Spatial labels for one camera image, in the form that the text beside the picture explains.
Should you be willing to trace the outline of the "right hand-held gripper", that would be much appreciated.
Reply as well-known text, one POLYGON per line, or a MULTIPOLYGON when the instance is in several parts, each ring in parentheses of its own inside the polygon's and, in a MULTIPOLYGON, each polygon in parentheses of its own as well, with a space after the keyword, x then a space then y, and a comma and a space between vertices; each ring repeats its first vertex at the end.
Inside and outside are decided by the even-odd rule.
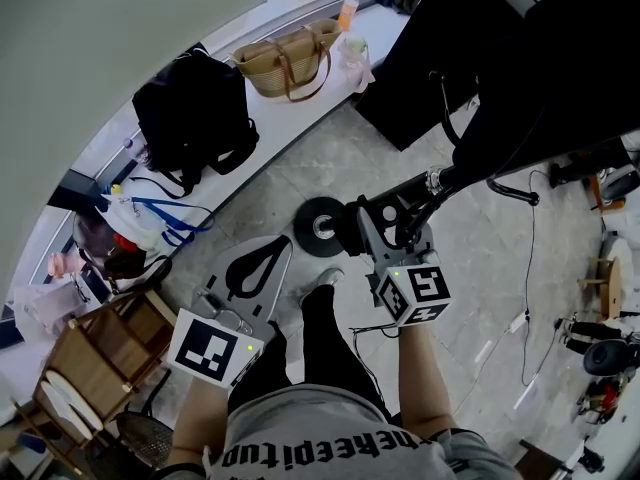
POLYGON ((435 320, 449 305, 450 290, 427 224, 433 207, 401 210, 396 196, 376 198, 370 204, 372 218, 360 209, 357 222, 365 251, 374 262, 368 276, 374 305, 385 308, 396 327, 435 320))

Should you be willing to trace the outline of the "black cloth bundle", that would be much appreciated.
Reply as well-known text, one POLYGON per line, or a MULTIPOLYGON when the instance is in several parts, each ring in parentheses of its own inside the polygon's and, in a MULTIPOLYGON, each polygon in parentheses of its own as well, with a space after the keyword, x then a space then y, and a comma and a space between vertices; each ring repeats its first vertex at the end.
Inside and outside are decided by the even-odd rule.
POLYGON ((342 209, 341 217, 336 227, 336 237, 343 250, 351 257, 370 254, 366 235, 360 230, 358 221, 359 210, 361 208, 366 209, 368 205, 369 201, 364 195, 359 196, 353 202, 347 203, 342 209))

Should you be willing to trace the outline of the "black scooter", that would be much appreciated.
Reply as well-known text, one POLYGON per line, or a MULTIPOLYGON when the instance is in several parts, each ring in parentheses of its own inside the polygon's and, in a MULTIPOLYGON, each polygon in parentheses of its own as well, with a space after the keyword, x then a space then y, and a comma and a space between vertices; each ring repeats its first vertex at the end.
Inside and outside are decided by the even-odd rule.
MULTIPOLYGON (((525 102, 513 104, 515 90, 511 78, 490 75, 488 100, 462 136, 456 134, 448 106, 441 120, 443 130, 454 145, 453 164, 425 171, 382 194, 370 198, 365 209, 372 218, 370 202, 396 196, 402 209, 432 206, 433 214, 463 189, 484 182, 495 193, 535 207, 540 197, 505 186, 499 177, 524 169, 544 158, 540 146, 531 145, 536 128, 544 123, 546 104, 538 90, 527 92, 525 102)), ((294 237, 298 245, 315 257, 333 257, 343 252, 336 227, 346 204, 330 197, 316 197, 303 203, 294 218, 294 237)))

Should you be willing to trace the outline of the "person's left forearm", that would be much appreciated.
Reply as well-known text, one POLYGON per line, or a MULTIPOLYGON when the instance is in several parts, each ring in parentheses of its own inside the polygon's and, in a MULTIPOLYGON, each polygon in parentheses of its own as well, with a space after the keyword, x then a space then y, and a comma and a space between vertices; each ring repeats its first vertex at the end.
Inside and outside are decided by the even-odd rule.
POLYGON ((205 450, 214 463, 224 452, 227 421, 228 391, 194 377, 179 411, 167 464, 201 465, 205 450))

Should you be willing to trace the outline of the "dark brown bag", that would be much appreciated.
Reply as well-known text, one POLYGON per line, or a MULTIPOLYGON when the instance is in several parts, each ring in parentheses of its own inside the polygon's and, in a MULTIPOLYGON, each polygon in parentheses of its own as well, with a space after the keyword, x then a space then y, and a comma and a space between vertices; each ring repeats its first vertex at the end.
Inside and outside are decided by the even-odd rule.
POLYGON ((101 275, 113 295, 122 293, 118 281, 151 274, 146 284, 154 286, 167 277, 173 266, 172 259, 166 255, 147 261, 146 251, 118 234, 101 218, 76 213, 72 237, 81 258, 101 275))

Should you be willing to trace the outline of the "white window sill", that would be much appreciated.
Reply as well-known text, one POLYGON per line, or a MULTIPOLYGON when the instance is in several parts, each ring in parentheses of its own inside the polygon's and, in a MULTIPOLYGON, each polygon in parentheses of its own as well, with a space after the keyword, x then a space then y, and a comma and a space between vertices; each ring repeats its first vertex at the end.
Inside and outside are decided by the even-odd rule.
MULTIPOLYGON (((354 36, 366 40, 370 61, 381 63, 405 28, 408 17, 396 13, 389 7, 373 5, 356 13, 351 25, 354 36)), ((312 125, 353 94, 355 77, 346 75, 338 67, 339 45, 331 48, 332 68, 321 68, 318 78, 303 93, 323 83, 323 88, 311 99, 301 103, 291 103, 286 98, 265 98, 255 88, 246 84, 249 116, 253 118, 260 135, 256 150, 240 167, 227 175, 219 175, 206 168, 202 181, 194 191, 182 200, 185 205, 175 211, 175 215, 190 224, 199 224, 205 217, 195 206, 218 209, 231 196, 263 170, 285 148, 293 143, 312 125)), ((152 173, 133 161, 123 150, 122 142, 130 137, 141 136, 138 119, 130 102, 125 103, 96 135, 115 147, 112 153, 101 157, 104 164, 95 176, 86 176, 72 168, 65 175, 65 182, 73 182, 76 191, 101 193, 107 186, 118 183, 127 195, 164 199, 166 195, 156 183, 178 194, 179 187, 159 174, 152 173)))

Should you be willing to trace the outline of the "person's grey t-shirt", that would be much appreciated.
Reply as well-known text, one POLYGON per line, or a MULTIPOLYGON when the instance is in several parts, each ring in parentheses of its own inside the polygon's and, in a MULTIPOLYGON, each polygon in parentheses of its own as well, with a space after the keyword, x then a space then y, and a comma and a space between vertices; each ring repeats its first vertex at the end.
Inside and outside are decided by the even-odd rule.
POLYGON ((154 480, 522 480, 478 434, 423 438, 386 422, 362 397, 293 386, 242 405, 218 459, 171 465, 154 480))

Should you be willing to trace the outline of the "pink plastic bag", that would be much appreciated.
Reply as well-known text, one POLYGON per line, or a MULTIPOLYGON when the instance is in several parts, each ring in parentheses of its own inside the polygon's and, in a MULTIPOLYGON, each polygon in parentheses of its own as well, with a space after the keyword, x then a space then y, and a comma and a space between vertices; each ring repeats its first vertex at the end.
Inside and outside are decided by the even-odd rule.
POLYGON ((375 82, 368 43, 362 37, 349 35, 339 44, 338 52, 339 68, 345 73, 354 92, 363 93, 375 82))

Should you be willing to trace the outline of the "wooden chair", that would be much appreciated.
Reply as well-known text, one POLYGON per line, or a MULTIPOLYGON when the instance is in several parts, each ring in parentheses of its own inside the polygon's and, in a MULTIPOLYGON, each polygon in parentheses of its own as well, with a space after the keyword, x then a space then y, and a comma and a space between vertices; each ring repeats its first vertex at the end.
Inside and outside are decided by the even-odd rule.
POLYGON ((176 324, 175 313, 153 290, 120 295, 100 308, 71 319, 46 358, 32 401, 17 413, 42 439, 53 457, 79 476, 77 459, 89 445, 105 442, 105 427, 162 364, 176 324), (56 373, 73 387, 101 426, 87 431, 54 410, 42 384, 56 373))

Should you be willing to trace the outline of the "purple bottle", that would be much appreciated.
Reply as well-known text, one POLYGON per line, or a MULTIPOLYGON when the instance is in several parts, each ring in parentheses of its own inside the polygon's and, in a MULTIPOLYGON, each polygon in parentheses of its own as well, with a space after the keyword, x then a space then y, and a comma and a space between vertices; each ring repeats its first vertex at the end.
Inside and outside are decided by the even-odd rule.
POLYGON ((148 168, 151 163, 151 151, 140 137, 131 137, 123 141, 123 148, 137 164, 148 168))

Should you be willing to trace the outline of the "black mesh stool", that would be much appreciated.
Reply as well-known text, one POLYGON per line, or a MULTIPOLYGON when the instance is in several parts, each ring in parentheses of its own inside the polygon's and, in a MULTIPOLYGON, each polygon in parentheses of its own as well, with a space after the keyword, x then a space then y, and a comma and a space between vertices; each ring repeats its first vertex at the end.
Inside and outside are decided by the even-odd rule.
POLYGON ((149 410, 124 411, 115 418, 120 437, 144 462, 156 469, 166 466, 173 430, 154 418, 149 410))

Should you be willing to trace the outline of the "tan woven tote bag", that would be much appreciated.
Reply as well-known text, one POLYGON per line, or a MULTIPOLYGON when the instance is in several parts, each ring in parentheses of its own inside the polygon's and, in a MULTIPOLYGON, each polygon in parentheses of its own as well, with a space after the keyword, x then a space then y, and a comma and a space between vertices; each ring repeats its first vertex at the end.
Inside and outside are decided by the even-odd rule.
POLYGON ((319 20, 288 34, 242 46, 230 58, 261 96, 286 96, 291 103, 299 103, 311 99, 325 85, 332 69, 330 50, 342 32, 337 20, 319 20), (316 80, 323 62, 326 74, 320 85, 305 96, 295 97, 294 91, 316 80))

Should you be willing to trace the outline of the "white plate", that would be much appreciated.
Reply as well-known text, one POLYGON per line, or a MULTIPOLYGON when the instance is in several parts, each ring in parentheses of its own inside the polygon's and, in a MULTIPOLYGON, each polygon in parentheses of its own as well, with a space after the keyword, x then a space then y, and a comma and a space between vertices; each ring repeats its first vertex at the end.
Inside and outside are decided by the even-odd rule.
POLYGON ((48 381, 41 381, 40 386, 58 416, 70 422, 85 439, 90 439, 92 432, 89 427, 63 396, 48 381))
POLYGON ((45 381, 48 381, 63 396, 87 424, 91 432, 94 430, 100 431, 104 428, 98 414, 65 377, 54 370, 47 370, 45 381))

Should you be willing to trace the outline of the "light wooden stool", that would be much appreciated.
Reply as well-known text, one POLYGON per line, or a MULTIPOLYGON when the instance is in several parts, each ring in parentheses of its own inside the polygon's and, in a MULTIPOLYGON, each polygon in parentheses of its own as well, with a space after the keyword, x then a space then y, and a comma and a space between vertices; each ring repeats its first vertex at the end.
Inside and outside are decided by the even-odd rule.
POLYGON ((592 258, 597 265, 600 277, 579 279, 578 284, 584 288, 594 285, 598 288, 600 300, 600 316, 602 320, 615 319, 621 314, 622 279, 621 264, 618 257, 613 259, 592 258))

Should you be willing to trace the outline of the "orange drink bottle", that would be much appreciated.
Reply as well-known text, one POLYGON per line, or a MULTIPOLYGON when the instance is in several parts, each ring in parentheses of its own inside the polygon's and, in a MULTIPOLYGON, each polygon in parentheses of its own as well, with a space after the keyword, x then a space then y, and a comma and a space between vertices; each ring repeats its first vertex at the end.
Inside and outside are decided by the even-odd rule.
POLYGON ((348 31, 358 9, 359 0, 344 0, 338 16, 338 23, 343 31, 348 31))

